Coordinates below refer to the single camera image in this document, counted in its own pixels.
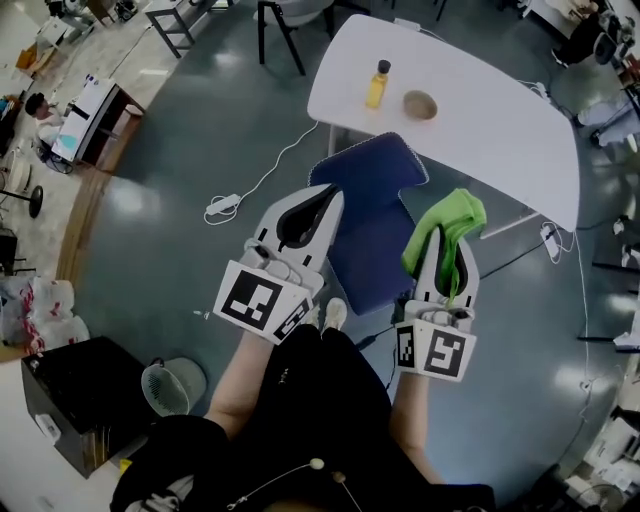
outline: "yellow bottle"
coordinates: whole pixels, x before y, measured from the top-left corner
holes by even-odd
[[[389,79],[387,76],[389,69],[391,69],[391,63],[388,60],[381,60],[378,62],[378,72],[373,75],[371,85],[369,86],[369,92],[367,93],[367,107],[378,108],[380,106],[382,95],[384,94],[384,89],[387,86],[387,80]]]

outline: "white cable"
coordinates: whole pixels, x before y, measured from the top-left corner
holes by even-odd
[[[437,39],[440,39],[440,41],[442,41],[443,43],[447,43],[447,41],[444,39],[444,37],[439,36],[435,32],[431,32],[431,30],[427,30],[426,28],[420,27],[420,32],[424,32],[426,34],[432,35],[433,37],[435,37]]]
[[[584,322],[585,322],[584,335],[585,335],[585,337],[589,336],[589,309],[587,307],[587,289],[586,289],[586,286],[584,284],[584,269],[582,267],[582,252],[580,251],[580,240],[578,239],[578,232],[577,231],[573,232],[573,236],[572,236],[572,239],[571,239],[571,245],[567,249],[566,247],[564,247],[564,243],[563,243],[563,240],[562,240],[562,234],[561,234],[560,229],[558,228],[558,226],[555,224],[555,222],[545,221],[545,222],[542,223],[542,227],[544,227],[544,226],[549,226],[550,229],[552,230],[551,232],[558,235],[558,239],[559,239],[558,247],[560,248],[560,252],[558,253],[558,258],[556,260],[551,258],[551,261],[552,261],[552,263],[554,265],[557,265],[558,263],[560,263],[560,258],[562,257],[562,253],[563,252],[566,252],[566,253],[571,252],[573,250],[573,246],[574,245],[578,248],[578,266],[580,268],[580,284],[582,286],[582,304],[584,305]],[[589,342],[584,342],[584,351],[585,351],[585,353],[584,353],[584,355],[585,355],[585,358],[584,358],[585,359],[584,360],[584,380],[582,381],[582,383],[580,385],[580,389],[584,389],[584,391],[587,394],[587,396],[585,398],[584,407],[580,411],[579,416],[582,419],[582,421],[587,423],[588,420],[585,417],[585,413],[589,410],[589,407],[591,406],[591,395],[592,395],[592,392],[593,392],[593,384],[598,379],[604,378],[604,376],[601,375],[600,377],[595,377],[595,378],[590,378],[589,377],[589,362],[590,362],[589,361],[589,359],[590,359]]]
[[[244,195],[242,195],[240,197],[240,199],[238,200],[238,202],[228,208],[226,211],[223,210],[221,212],[218,212],[216,215],[224,215],[225,217],[230,217],[228,219],[223,219],[221,221],[218,222],[210,222],[207,217],[214,217],[214,215],[207,215],[207,211],[205,210],[203,218],[204,221],[209,224],[209,226],[219,226],[220,224],[224,224],[225,222],[231,222],[233,219],[236,218],[236,215],[238,215],[238,208],[240,208],[240,203],[242,203],[242,201],[244,201],[245,197],[247,197],[249,194],[252,194],[253,192],[255,192],[256,190],[258,190],[258,187],[262,184],[262,182],[264,180],[267,179],[267,177],[278,168],[278,165],[280,164],[280,158],[282,157],[282,155],[289,149],[296,147],[298,144],[300,144],[300,141],[302,141],[302,139],[304,139],[307,135],[309,135],[313,130],[315,130],[318,127],[318,121],[316,121],[316,124],[313,125],[313,127],[310,130],[307,130],[306,132],[304,132],[302,135],[300,135],[300,138],[295,141],[293,144],[287,146],[286,148],[284,148],[282,151],[280,151],[280,154],[278,155],[278,158],[276,159],[276,163],[275,165],[269,169],[269,171],[262,177],[260,178],[260,181],[258,181],[258,183],[256,184],[255,187],[253,187],[251,190],[249,190],[249,192],[246,192]],[[225,199],[227,196],[214,196],[213,199],[211,199],[211,204],[214,204],[216,202],[216,200],[218,199]]]
[[[576,247],[578,248],[578,265],[580,266],[580,281],[582,282],[582,302],[584,304],[584,335],[589,336],[589,309],[587,308],[587,289],[584,286],[584,271],[582,268],[582,253],[580,252],[580,240],[578,240],[578,232],[573,232],[573,238],[576,241]],[[586,342],[587,347],[587,364],[589,366],[589,343]]]

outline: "human arm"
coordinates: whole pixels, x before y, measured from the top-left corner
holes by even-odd
[[[391,409],[389,432],[429,483],[444,483],[424,453],[427,443],[429,378],[402,372]]]
[[[273,343],[245,331],[213,393],[207,418],[233,439],[253,413]]]

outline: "concrete floor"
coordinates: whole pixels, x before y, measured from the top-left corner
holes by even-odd
[[[140,2],[140,9],[146,5]],[[160,87],[171,75],[178,61],[153,30],[147,30],[149,21],[140,13],[128,23],[109,23],[106,27],[95,24],[93,32],[72,43],[62,43],[53,62],[37,77],[27,96],[42,92],[51,102],[64,106],[78,96],[87,74],[97,78],[113,77],[143,107],[149,105]],[[3,224],[13,229],[18,237],[18,256],[26,258],[23,268],[37,269],[37,274],[54,278],[58,256],[67,221],[80,188],[82,169],[61,175],[40,162],[31,150],[35,123],[24,111],[19,115],[15,137],[10,150],[20,148],[32,169],[30,190],[36,185],[44,188],[45,199],[37,219],[29,217],[27,204],[7,199],[0,212]],[[2,164],[8,160],[7,154]]]
[[[519,21],[514,11],[500,13],[493,4],[450,2],[437,25],[431,2],[398,0],[395,15],[436,30],[514,78],[543,81],[565,107],[581,108],[602,91],[616,90],[609,68],[590,63],[569,71],[557,68],[549,55],[553,36],[533,17]],[[392,18],[388,3],[374,0],[373,7],[376,16]],[[338,11],[342,20],[350,14]],[[202,221],[211,197],[249,190],[280,149],[313,125],[306,104],[329,44],[322,19],[294,33],[308,71],[300,77],[277,28],[267,29],[267,64],[258,64],[252,14],[243,3],[212,16],[195,48],[149,106],[105,194],[77,290],[76,310],[93,334],[111,337],[144,362],[156,356],[193,358],[208,375],[207,398],[240,333],[193,311],[212,307],[226,262],[240,256],[265,209],[304,187],[309,169],[326,154],[328,129],[320,126],[282,159],[232,223],[211,227]],[[576,144],[579,225],[588,226],[633,203],[638,180],[629,166],[612,164],[610,152],[589,147],[580,136]],[[495,151],[501,151],[499,140]],[[455,170],[426,158],[425,164],[429,185],[404,194],[416,216],[456,186],[466,186],[484,201],[490,225],[522,211],[515,201]],[[540,222],[486,241],[472,237],[481,274],[539,243]],[[622,332],[631,314],[620,306],[631,284],[590,266],[594,257],[617,257],[619,245],[607,229],[580,232],[593,335]],[[345,330],[359,340],[388,326],[389,317],[390,310],[352,316]],[[432,385],[427,454],[445,480],[491,484],[504,503],[564,454],[581,423],[586,398],[579,388],[585,345],[575,340],[583,327],[575,250],[554,266],[539,249],[482,282],[474,322],[478,344],[466,378],[461,384]],[[387,333],[365,354],[385,382],[392,344]],[[588,422],[563,459],[568,467],[580,460],[602,425],[626,364],[610,346],[589,348],[588,376],[598,379],[585,412]]]

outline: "bottle cap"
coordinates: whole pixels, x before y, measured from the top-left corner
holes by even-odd
[[[391,69],[391,62],[388,60],[381,60],[378,62],[378,73],[386,75]]]

